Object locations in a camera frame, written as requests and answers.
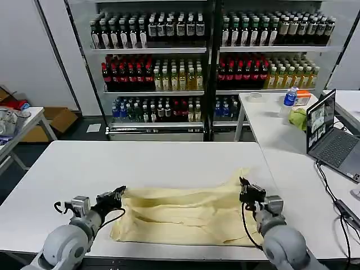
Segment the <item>floor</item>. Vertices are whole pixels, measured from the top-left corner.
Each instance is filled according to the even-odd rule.
[[[88,126],[90,124],[101,123],[101,129],[99,132],[87,133]],[[214,136],[216,141],[232,141],[234,131],[229,132],[231,134],[223,134],[221,136]],[[79,119],[74,125],[67,130],[66,134],[63,134],[60,140],[73,140],[73,141],[106,141],[105,136],[105,123],[102,118],[85,118]],[[246,130],[242,137],[242,141],[254,141],[250,130]],[[25,163],[26,166],[31,166],[40,157],[42,152],[46,149],[47,144],[19,144],[15,147],[15,153]],[[24,176],[17,164],[13,163],[9,168],[1,175],[0,185],[0,205],[5,201],[6,197],[15,188],[18,182]],[[33,255],[25,256],[27,262],[32,260]],[[7,270],[19,270],[24,266],[23,263],[16,261],[14,258],[9,257],[5,253],[0,253],[0,265],[6,266]],[[339,262],[327,263],[327,266],[331,270],[343,269],[344,264]],[[187,269],[187,270],[215,270],[220,267],[226,267],[228,270],[274,270],[275,267],[270,263],[247,263],[246,267],[239,262],[162,262],[162,261],[144,261],[144,260],[121,260],[119,262],[119,269],[126,270],[138,270],[138,269]],[[81,270],[109,270],[114,269],[109,265],[109,260],[106,259],[85,259],[83,265],[79,268]]]

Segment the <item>white table leg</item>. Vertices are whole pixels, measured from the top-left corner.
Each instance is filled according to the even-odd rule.
[[[23,169],[23,170],[29,170],[29,167],[26,167],[25,164],[21,161],[21,159],[13,152],[11,151],[9,155],[14,159],[16,163]]]
[[[54,133],[54,131],[51,129],[49,123],[47,122],[44,114],[41,114],[41,117],[40,117],[40,125],[41,127],[43,128],[44,132],[46,133],[46,136],[50,139],[50,140],[53,140],[53,141],[56,141],[57,138],[56,138],[56,135]]]
[[[245,119],[245,110],[244,110],[244,107],[241,105],[240,112],[239,112],[238,118],[237,118],[237,127],[236,127],[235,138],[234,138],[235,142],[238,142],[240,140],[242,126],[244,124],[244,119]]]

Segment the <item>shelf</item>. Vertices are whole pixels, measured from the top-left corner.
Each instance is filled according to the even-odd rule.
[[[205,53],[205,47],[178,47],[178,48],[136,48],[136,49],[93,49],[92,52],[104,55],[135,55],[135,54],[171,54],[171,53]]]
[[[314,91],[315,88],[309,89],[299,89],[299,90],[307,90]],[[216,90],[216,95],[238,95],[239,93],[251,93],[251,92],[263,92],[263,93],[285,93],[287,89],[239,89],[239,90]]]
[[[254,46],[254,47],[220,47],[220,52],[327,52],[338,51],[335,46]]]
[[[156,91],[156,92],[104,92],[105,95],[123,97],[148,97],[148,96],[203,96],[204,91]]]

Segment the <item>water bottle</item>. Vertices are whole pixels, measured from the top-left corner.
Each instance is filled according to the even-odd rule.
[[[299,89],[297,87],[291,87],[288,92],[286,93],[285,98],[283,99],[283,105],[281,107],[279,116],[283,117],[283,118],[288,118],[289,117],[289,113],[291,111],[291,108],[293,107],[295,100],[296,100],[296,95],[297,95],[297,91]]]

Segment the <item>white wall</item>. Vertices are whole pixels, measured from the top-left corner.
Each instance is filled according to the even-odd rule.
[[[2,1],[0,37],[0,84],[33,106],[78,110],[33,1]]]

